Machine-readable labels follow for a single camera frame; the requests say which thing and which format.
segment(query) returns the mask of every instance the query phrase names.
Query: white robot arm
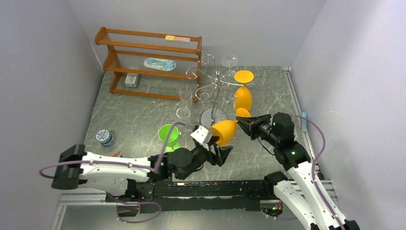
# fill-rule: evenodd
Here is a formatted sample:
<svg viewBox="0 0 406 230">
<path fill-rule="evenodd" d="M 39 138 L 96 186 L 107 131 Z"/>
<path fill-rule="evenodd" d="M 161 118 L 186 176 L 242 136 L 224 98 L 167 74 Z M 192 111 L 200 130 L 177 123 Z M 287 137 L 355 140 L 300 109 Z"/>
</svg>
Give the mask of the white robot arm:
<svg viewBox="0 0 406 230">
<path fill-rule="evenodd" d="M 264 180 L 244 182 L 172 182 L 172 174 L 175 178 L 184 180 L 199 170 L 206 161 L 220 167 L 225 163 L 232 147 L 219 147 L 215 144 L 218 137 L 213 136 L 211 130 L 203 126 L 196 126 L 191 134 L 195 142 L 195 148 L 192 150 L 180 148 L 165 153 L 163 158 L 160 155 L 134 159 L 97 155 L 85 152 L 83 145 L 76 145 L 60 155 L 54 177 L 46 176 L 42 171 L 40 174 L 53 178 L 52 187 L 56 189 L 95 188 L 106 191 L 118 197 L 117 199 L 121 196 L 130 195 L 132 198 L 135 194 L 141 194 L 142 192 L 137 190 L 138 186 L 149 187 L 142 197 L 145 201 L 162 200 L 171 196 L 169 200 L 175 202 L 177 199 L 172 198 L 187 197 L 188 199 L 182 200 L 186 205 L 190 198 L 195 197 L 207 198 L 201 199 L 202 205 L 217 202 L 217 207 L 219 203 L 227 202 L 230 197 L 239 199 L 233 201 L 232 205 L 236 205 L 233 208 L 241 208 L 238 206 L 241 202 L 278 198 L 292 210 L 306 230 L 360 229 L 356 221 L 347 220 L 336 207 L 317 175 L 315 180 L 312 179 L 314 172 L 311 159 L 304 147 L 294 141 L 294 124 L 288 114 L 277 113 L 272 122 L 270 115 L 237 117 L 237 120 L 252 140 L 261 138 L 274 146 L 273 152 L 277 161 L 297 182 L 304 198 L 297 193 L 282 172 L 271 173 L 265 176 Z M 163 210 L 171 210 L 173 207 L 167 206 Z"/>
</svg>

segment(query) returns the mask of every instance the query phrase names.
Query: wooden shelf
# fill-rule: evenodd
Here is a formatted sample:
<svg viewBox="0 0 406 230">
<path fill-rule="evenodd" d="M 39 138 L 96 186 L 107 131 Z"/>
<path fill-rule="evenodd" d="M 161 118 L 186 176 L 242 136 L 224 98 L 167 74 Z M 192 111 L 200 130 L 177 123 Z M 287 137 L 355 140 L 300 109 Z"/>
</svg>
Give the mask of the wooden shelf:
<svg viewBox="0 0 406 230">
<path fill-rule="evenodd" d="M 103 64 L 105 71 L 114 71 L 114 80 L 110 86 L 111 93 L 122 93 L 145 97 L 179 100 L 179 97 L 163 94 L 133 92 L 116 89 L 122 73 L 137 73 L 142 75 L 156 75 L 161 77 L 190 79 L 186 76 L 189 68 L 201 69 L 202 37 L 191 37 L 189 43 L 165 40 L 166 34 L 116 30 L 100 28 L 94 41 L 97 45 L 107 45 L 108 55 Z M 144 66 L 147 58 L 171 59 L 176 62 L 176 68 L 172 71 L 162 71 Z M 194 71 L 197 78 L 197 89 L 200 87 L 200 72 Z"/>
</svg>

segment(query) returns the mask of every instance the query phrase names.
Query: metal candelabra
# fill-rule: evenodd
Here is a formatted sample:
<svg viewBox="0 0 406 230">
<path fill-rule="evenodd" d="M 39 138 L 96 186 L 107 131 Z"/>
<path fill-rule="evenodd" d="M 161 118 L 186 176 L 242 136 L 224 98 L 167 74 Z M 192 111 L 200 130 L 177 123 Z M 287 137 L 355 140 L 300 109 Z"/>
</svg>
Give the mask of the metal candelabra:
<svg viewBox="0 0 406 230">
<path fill-rule="evenodd" d="M 214 73 L 213 76 L 208 75 L 207 73 L 201 71 L 201 70 L 198 69 L 198 68 L 189 68 L 189 69 L 186 71 L 186 76 L 187 76 L 189 79 L 196 79 L 196 78 L 197 78 L 197 75 L 196 75 L 197 71 L 201 72 L 203 75 L 205 75 L 205 76 L 207 76 L 207 77 L 210 78 L 211 84 L 206 85 L 206 86 L 203 86 L 203 87 L 198 88 L 198 89 L 196 90 L 195 96 L 196 96 L 197 99 L 199 99 L 199 100 L 201 100 L 201 101 L 204 101 L 204 100 L 209 99 L 209 98 L 210 98 L 210 94 L 207 93 L 207 92 L 202 92 L 202 93 L 200 93 L 200 90 L 214 85 L 213 93 L 212 93 L 211 99 L 210 99 L 210 102 L 211 102 L 211 104 L 212 104 L 213 106 L 212 106 L 212 108 L 208 108 L 208 109 L 204 110 L 204 111 L 202 112 L 202 114 L 200 115 L 200 123 L 201 123 L 202 125 L 206 126 L 206 127 L 210 127 L 210 126 L 212 126 L 213 124 L 215 124 L 216 122 L 219 122 L 219 121 L 222 121 L 222 120 L 227 120 L 227 115 L 226 115 L 226 113 L 225 113 L 223 110 L 221 110 L 221 109 L 218 108 L 218 101 L 219 101 L 219 100 L 223 100 L 224 102 L 229 103 L 229 104 L 234 104 L 234 103 L 236 103 L 237 100 L 238 100 L 237 96 L 236 96 L 234 93 L 231 93 L 230 96 L 229 96 L 229 98 L 226 99 L 226 98 L 224 97 L 223 91 L 222 91 L 222 89 L 221 89 L 221 85 L 227 84 L 227 86 L 228 86 L 228 85 L 243 86 L 243 85 L 241 85 L 241 84 L 234 84 L 234 83 L 230 83 L 230 82 L 226 82 L 226 81 L 225 81 L 224 75 L 220 74 L 220 71 L 217 69 L 217 65 L 216 65 L 215 58 L 214 58 L 213 55 L 210 55 L 210 54 L 204 55 L 204 56 L 202 57 L 201 62 L 202 62 L 204 65 L 208 65 L 208 64 L 209 64 L 209 58 L 212 58 L 213 61 L 214 61 L 215 73 Z"/>
</svg>

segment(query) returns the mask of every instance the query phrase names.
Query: small cardboard box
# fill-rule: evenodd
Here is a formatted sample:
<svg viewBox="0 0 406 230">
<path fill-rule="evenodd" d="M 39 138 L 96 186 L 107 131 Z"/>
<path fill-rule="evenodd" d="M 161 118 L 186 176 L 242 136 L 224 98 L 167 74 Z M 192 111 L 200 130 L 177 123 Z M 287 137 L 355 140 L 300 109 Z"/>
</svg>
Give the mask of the small cardboard box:
<svg viewBox="0 0 406 230">
<path fill-rule="evenodd" d="M 127 73 L 125 78 L 125 85 L 127 87 L 137 87 L 139 75 L 137 73 Z"/>
</svg>

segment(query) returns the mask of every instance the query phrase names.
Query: blue clip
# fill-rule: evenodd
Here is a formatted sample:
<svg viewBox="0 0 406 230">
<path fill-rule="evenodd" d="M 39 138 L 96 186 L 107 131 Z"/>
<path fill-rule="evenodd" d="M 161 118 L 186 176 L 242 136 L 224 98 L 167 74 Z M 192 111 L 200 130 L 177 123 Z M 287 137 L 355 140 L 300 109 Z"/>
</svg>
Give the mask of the blue clip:
<svg viewBox="0 0 406 230">
<path fill-rule="evenodd" d="M 307 113 L 306 112 L 302 112 L 302 117 L 307 118 Z M 307 121 L 304 119 L 301 119 L 302 121 L 302 132 L 307 132 Z"/>
</svg>

